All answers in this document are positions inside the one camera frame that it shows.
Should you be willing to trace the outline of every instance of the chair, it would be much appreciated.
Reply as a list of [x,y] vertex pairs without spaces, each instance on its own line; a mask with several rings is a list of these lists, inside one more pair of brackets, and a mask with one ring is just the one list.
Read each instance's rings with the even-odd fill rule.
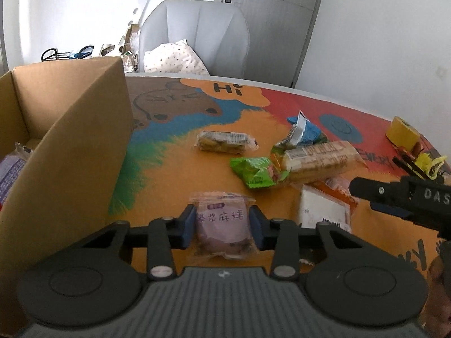
[[144,52],[186,39],[214,76],[243,78],[249,30],[236,6],[197,0],[165,0],[141,26],[139,71]]

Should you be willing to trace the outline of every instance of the green snack package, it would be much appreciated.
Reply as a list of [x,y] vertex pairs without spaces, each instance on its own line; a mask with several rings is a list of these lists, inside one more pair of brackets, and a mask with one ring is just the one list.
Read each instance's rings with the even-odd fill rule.
[[269,158],[235,158],[230,160],[230,166],[250,189],[276,185],[289,174],[279,172]]

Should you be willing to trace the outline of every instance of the white wall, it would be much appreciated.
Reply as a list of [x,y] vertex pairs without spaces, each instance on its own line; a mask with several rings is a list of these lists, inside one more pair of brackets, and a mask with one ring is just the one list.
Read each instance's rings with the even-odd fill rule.
[[296,89],[399,115],[451,155],[451,0],[322,0]]
[[8,65],[39,62],[48,48],[117,44],[130,21],[138,22],[144,10],[147,16],[163,0],[147,1],[4,0]]

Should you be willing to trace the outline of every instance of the pillow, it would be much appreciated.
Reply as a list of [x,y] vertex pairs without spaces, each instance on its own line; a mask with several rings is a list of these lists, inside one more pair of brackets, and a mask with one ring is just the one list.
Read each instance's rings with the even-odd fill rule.
[[210,75],[202,60],[186,43],[186,39],[159,45],[144,54],[143,62],[144,72]]

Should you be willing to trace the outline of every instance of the table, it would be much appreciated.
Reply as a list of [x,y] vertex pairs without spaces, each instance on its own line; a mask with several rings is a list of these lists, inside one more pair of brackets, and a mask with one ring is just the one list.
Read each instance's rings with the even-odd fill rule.
[[[250,191],[229,167],[229,154],[202,152],[193,145],[201,130],[245,132],[259,143],[247,156],[268,156],[290,128],[286,118],[299,110],[331,141],[351,142],[368,169],[349,172],[380,181],[397,180],[403,171],[391,159],[395,150],[385,137],[390,121],[333,103],[299,90],[250,81],[216,78],[129,75],[127,85],[134,113],[128,146],[110,206],[110,220],[147,225],[162,216],[178,216],[193,192],[220,190],[252,196],[267,218],[295,219],[299,192],[280,189]],[[423,137],[422,143],[431,144]],[[405,259],[423,275],[437,256],[437,233],[396,217],[372,211],[361,201],[352,220],[353,233]],[[178,273],[192,265],[193,249],[174,250]],[[261,265],[269,270],[273,251],[249,261],[203,260],[204,266]],[[136,250],[132,265],[145,271],[145,250]]]

